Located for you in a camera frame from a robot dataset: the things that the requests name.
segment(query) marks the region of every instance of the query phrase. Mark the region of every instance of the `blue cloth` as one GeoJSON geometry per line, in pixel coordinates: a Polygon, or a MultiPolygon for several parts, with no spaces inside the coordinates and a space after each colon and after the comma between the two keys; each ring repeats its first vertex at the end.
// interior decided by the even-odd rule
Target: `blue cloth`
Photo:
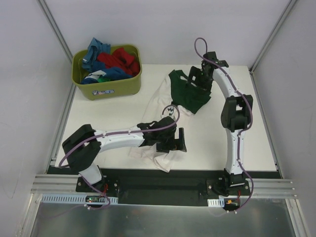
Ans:
{"type": "Polygon", "coordinates": [[[82,80],[81,84],[97,83],[100,77],[109,78],[110,80],[122,80],[133,76],[126,74],[122,68],[112,67],[90,73],[82,80]]]}
{"type": "Polygon", "coordinates": [[[96,59],[100,53],[110,53],[110,50],[110,44],[101,43],[96,38],[93,38],[88,47],[87,54],[83,57],[82,68],[91,73],[105,68],[104,63],[96,62],[96,59]]]}

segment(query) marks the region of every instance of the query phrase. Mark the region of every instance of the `white tabletop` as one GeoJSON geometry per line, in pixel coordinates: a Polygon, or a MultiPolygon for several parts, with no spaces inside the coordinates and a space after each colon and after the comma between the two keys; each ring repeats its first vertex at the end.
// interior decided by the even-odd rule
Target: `white tabletop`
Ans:
{"type": "MultiPolygon", "coordinates": [[[[183,70],[187,75],[191,65],[143,65],[142,86],[136,95],[90,101],[79,89],[68,117],[62,141],[83,124],[94,129],[113,130],[132,127],[141,121],[146,106],[163,79],[172,70],[183,70]]],[[[262,121],[257,98],[246,66],[230,66],[231,76],[237,86],[253,96],[253,126],[246,132],[244,142],[244,167],[253,171],[275,171],[267,134],[262,121]]],[[[188,152],[175,160],[172,169],[223,170],[227,159],[227,137],[220,122],[225,98],[214,82],[210,101],[204,105],[185,129],[188,152]]],[[[95,163],[101,168],[156,169],[154,164],[129,158],[130,148],[119,148],[100,153],[95,163]]],[[[62,148],[56,166],[64,156],[62,148]]]]}

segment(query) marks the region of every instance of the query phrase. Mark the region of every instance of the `wall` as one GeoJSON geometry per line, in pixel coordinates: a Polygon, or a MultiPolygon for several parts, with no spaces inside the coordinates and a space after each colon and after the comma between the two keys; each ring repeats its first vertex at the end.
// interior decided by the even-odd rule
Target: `wall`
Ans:
{"type": "Polygon", "coordinates": [[[316,1],[299,1],[255,71],[278,160],[316,236],[316,1]]]}
{"type": "Polygon", "coordinates": [[[0,231],[13,236],[48,161],[71,66],[35,0],[0,7],[0,231]]]}
{"type": "Polygon", "coordinates": [[[72,53],[92,37],[133,43],[146,64],[198,64],[196,37],[231,65],[251,66],[289,0],[47,0],[72,53]]]}

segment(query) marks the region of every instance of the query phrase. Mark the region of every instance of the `green plastic bin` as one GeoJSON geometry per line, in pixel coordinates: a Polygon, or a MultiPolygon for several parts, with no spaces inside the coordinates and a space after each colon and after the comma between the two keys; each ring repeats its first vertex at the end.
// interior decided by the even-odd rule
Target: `green plastic bin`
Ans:
{"type": "Polygon", "coordinates": [[[82,59],[87,54],[87,50],[82,50],[75,54],[73,58],[72,80],[87,99],[95,100],[114,96],[133,95],[140,90],[142,64],[138,48],[130,44],[116,45],[111,47],[111,54],[121,47],[129,54],[135,56],[139,62],[140,72],[133,78],[82,85],[80,82],[89,74],[88,71],[82,68],[82,59]]]}

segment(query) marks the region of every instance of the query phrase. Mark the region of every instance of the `label on basket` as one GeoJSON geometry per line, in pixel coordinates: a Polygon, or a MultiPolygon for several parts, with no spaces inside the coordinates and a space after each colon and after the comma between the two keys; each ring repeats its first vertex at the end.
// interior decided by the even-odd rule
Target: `label on basket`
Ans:
{"type": "Polygon", "coordinates": [[[92,92],[93,95],[104,95],[104,94],[110,94],[110,93],[114,93],[114,90],[102,90],[102,91],[94,90],[92,92]]]}

